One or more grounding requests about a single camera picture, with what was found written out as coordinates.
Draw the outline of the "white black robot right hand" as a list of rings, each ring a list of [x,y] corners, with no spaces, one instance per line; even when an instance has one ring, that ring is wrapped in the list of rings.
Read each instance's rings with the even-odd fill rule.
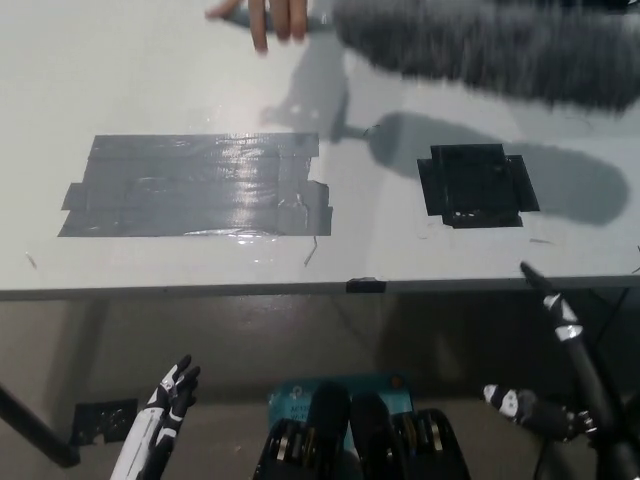
[[[639,438],[628,423],[622,399],[591,342],[583,322],[564,295],[526,262],[520,269],[539,291],[553,331],[576,379],[578,409],[570,410],[528,389],[489,384],[484,400],[501,415],[548,441],[568,442],[584,435],[596,452],[598,479],[639,477]]]

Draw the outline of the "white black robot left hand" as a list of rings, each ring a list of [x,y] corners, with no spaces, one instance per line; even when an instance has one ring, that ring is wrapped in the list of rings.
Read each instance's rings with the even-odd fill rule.
[[[137,414],[111,480],[159,480],[175,448],[187,411],[196,403],[200,367],[186,355],[174,364]]]

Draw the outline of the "person's bare hand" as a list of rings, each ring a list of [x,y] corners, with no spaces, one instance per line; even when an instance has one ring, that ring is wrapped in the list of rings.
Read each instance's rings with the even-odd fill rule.
[[[293,39],[302,42],[307,32],[308,2],[306,0],[250,0],[247,2],[249,30],[254,49],[268,52],[267,19],[270,18],[281,43]]]

